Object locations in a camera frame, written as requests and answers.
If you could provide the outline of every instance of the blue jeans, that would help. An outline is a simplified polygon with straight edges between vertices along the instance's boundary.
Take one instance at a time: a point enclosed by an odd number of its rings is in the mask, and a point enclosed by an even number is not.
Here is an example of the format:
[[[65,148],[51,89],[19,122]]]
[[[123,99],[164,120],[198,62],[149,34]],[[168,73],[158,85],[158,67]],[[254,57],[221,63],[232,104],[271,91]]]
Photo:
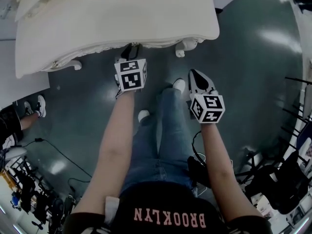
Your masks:
[[[158,101],[162,138],[157,151],[157,117],[145,117],[133,138],[131,165],[122,192],[141,182],[175,182],[193,189],[187,159],[192,154],[191,137],[183,113],[181,92],[165,89]]]

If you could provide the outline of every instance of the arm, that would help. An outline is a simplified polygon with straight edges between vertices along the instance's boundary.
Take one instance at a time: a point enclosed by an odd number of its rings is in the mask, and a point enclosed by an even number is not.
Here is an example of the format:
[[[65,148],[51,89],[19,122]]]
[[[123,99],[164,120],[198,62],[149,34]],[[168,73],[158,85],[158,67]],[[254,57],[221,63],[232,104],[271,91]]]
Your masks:
[[[262,216],[240,189],[216,125],[202,124],[201,130],[211,188],[225,220]]]
[[[134,92],[118,97],[104,132],[97,167],[73,213],[104,214],[106,197],[119,197],[131,161],[134,104]]]

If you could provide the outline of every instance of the white cube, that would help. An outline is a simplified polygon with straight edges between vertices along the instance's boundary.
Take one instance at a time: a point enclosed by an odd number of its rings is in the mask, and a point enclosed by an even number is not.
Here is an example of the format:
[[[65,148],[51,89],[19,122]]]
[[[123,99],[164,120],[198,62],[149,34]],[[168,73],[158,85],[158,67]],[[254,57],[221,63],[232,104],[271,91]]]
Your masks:
[[[115,68],[123,92],[144,88],[147,77],[146,59],[116,63]]]
[[[195,94],[191,110],[199,123],[218,123],[225,112],[223,97]]]

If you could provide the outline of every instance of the white sneaker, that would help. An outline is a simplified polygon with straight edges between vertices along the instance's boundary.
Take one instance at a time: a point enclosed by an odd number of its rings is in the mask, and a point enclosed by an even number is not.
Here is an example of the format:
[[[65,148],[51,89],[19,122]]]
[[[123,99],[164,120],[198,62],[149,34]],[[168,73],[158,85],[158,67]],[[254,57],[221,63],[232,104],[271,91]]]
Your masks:
[[[177,80],[174,82],[174,84],[172,85],[172,87],[173,87],[174,89],[180,90],[181,93],[183,93],[184,90],[185,90],[185,81],[184,81],[183,79],[179,78],[179,79],[177,79]]]
[[[36,112],[38,113],[39,117],[45,117],[47,114],[45,110],[45,99],[43,96],[38,96]]]
[[[138,113],[137,119],[138,119],[139,122],[141,122],[141,120],[143,120],[145,117],[147,117],[149,115],[150,115],[150,112],[148,112],[147,110],[141,110]]]
[[[32,115],[34,113],[29,102],[25,101],[24,106],[25,106],[25,114],[26,115]]]

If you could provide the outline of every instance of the dark green floor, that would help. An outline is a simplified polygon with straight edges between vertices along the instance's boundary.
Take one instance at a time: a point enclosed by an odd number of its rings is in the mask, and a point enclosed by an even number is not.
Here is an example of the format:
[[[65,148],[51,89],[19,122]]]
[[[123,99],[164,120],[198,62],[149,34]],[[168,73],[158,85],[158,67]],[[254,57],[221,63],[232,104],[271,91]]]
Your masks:
[[[174,47],[141,52],[140,57],[148,61],[148,79],[144,90],[136,94],[136,116],[141,109],[153,108],[155,95],[167,83],[179,77],[187,80],[191,68],[206,73],[224,96],[226,113],[218,127],[237,171],[245,146],[260,150],[276,143],[280,126],[289,120],[282,108],[291,108],[300,87],[296,82],[286,83],[284,77],[302,77],[302,57],[300,47],[293,47],[294,42],[299,43],[299,33],[288,3],[235,0],[219,16],[219,24],[220,37],[205,41],[185,58],[177,58]],[[44,91],[47,117],[26,132],[23,143],[46,138],[92,174],[115,102],[118,53],[120,50],[110,50],[84,56],[79,59],[82,70],[50,73],[51,89]],[[29,99],[35,104],[35,96]],[[187,119],[193,135],[199,124]],[[196,146],[202,150],[200,138]],[[89,179],[45,143],[29,146],[28,156],[59,192],[69,191],[70,177]],[[79,193],[87,185],[71,183]]]

